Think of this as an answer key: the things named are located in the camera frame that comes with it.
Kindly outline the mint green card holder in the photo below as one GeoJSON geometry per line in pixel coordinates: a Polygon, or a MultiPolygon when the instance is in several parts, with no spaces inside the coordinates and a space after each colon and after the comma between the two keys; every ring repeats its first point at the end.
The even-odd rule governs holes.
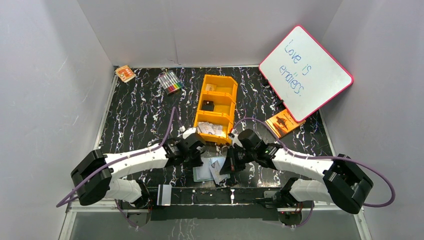
{"type": "Polygon", "coordinates": [[[210,157],[202,157],[202,166],[194,167],[193,168],[193,180],[194,182],[205,182],[205,181],[212,181],[213,176],[211,174],[211,171],[209,169],[209,159],[210,157]]]}

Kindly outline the orange three-compartment bin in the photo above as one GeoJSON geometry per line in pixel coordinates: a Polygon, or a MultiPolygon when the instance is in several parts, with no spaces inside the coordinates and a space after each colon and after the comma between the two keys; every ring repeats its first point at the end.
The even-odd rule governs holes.
{"type": "Polygon", "coordinates": [[[205,141],[218,145],[231,143],[228,134],[234,126],[237,90],[238,83],[230,76],[211,74],[204,76],[193,126],[197,128],[198,122],[209,122],[222,125],[225,132],[225,136],[222,137],[200,133],[197,128],[198,133],[205,141]],[[217,85],[216,91],[206,91],[206,84],[217,85]],[[203,101],[213,101],[214,111],[201,110],[203,101]]]}

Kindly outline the white magnetic stripe card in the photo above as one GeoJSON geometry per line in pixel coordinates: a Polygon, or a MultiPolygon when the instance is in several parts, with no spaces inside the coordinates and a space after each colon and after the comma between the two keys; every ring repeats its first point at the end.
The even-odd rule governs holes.
{"type": "Polygon", "coordinates": [[[160,184],[157,191],[156,204],[158,206],[170,206],[172,198],[172,186],[170,184],[160,184]]]}

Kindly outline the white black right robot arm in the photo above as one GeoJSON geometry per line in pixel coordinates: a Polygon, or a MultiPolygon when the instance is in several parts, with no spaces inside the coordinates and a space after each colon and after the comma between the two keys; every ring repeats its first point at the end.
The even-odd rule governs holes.
{"type": "Polygon", "coordinates": [[[265,143],[251,129],[240,134],[230,133],[228,147],[220,174],[231,174],[256,162],[263,168],[299,174],[290,178],[271,199],[288,207],[306,201],[335,204],[343,211],[357,214],[364,205],[374,183],[354,162],[334,157],[317,158],[290,152],[281,144],[265,143]]]}

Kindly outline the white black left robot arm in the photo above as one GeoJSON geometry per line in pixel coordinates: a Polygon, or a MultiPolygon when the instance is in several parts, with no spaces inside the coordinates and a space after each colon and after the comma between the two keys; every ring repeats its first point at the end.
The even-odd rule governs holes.
{"type": "Polygon", "coordinates": [[[193,132],[125,153],[105,154],[100,149],[92,150],[70,174],[78,201],[82,206],[89,206],[103,199],[115,199],[144,208],[150,200],[146,185],[125,177],[169,166],[200,167],[205,145],[201,135],[193,132]]]}

